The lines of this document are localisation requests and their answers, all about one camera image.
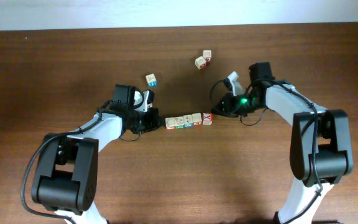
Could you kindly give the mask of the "block with red X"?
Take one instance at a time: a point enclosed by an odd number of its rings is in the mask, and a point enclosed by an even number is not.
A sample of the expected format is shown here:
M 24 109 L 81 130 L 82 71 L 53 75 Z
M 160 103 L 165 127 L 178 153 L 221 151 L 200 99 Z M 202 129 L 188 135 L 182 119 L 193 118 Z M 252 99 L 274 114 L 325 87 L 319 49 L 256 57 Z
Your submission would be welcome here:
M 203 113 L 202 114 L 202 122 L 203 122 L 203 125 L 212 125 L 213 115 L 211 113 Z

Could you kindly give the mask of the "block with car picture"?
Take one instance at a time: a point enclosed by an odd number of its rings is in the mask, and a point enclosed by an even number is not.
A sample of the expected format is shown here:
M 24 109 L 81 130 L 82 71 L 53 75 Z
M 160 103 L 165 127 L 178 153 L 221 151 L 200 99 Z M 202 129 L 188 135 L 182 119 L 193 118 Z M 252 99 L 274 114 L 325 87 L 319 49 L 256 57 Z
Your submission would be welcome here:
M 193 117 L 191 114 L 187 114 L 183 116 L 183 121 L 184 121 L 184 127 L 192 127 L 193 126 Z

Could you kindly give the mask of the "block with green side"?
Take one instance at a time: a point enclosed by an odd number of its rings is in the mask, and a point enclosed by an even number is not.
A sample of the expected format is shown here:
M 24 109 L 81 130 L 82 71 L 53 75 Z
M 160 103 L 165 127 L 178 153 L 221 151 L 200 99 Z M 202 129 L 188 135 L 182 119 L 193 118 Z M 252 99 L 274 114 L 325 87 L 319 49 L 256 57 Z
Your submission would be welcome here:
M 175 128 L 176 129 L 184 128 L 184 117 L 183 116 L 177 116 L 177 117 L 174 117 L 174 119 L 175 119 Z

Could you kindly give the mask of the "block with C red side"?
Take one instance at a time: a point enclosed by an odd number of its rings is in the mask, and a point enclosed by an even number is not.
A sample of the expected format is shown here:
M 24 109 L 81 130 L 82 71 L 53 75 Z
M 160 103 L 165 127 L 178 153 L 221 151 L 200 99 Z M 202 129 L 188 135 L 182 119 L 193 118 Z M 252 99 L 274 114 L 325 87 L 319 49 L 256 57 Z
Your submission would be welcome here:
M 165 118 L 166 129 L 175 129 L 175 118 Z

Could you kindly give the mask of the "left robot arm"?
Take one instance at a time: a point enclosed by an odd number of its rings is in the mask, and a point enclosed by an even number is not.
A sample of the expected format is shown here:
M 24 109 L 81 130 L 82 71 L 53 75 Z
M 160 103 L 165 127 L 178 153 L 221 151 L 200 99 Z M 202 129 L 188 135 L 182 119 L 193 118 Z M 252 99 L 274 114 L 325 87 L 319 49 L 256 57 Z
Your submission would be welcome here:
M 99 152 L 126 131 L 141 136 L 163 126 L 153 101 L 152 90 L 116 85 L 113 99 L 105 101 L 86 124 L 46 135 L 25 170 L 24 208 L 67 223 L 107 223 L 94 202 Z

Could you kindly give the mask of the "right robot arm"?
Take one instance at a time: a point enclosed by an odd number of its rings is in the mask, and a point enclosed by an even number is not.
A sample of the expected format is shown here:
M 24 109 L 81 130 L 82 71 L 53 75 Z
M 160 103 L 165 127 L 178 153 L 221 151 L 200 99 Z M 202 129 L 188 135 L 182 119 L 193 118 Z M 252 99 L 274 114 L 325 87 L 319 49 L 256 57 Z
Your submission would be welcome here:
M 250 84 L 243 88 L 232 72 L 221 83 L 228 93 L 211 112 L 243 118 L 257 110 L 278 113 L 291 126 L 290 167 L 294 175 L 284 206 L 274 223 L 312 223 L 326 194 L 354 166 L 349 119 L 344 110 L 313 103 L 286 80 L 272 75 L 268 62 L 249 67 Z

